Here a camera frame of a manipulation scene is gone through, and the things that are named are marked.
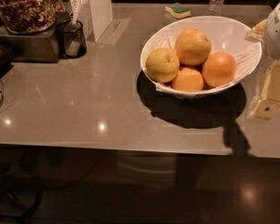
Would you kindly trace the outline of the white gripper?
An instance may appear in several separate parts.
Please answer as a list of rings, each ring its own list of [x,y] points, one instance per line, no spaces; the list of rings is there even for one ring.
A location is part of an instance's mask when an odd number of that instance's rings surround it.
[[[280,110],[280,3],[267,20],[260,21],[246,33],[245,39],[253,42],[263,39],[266,53],[277,59],[259,75],[257,93],[248,111],[252,120],[270,120]]]

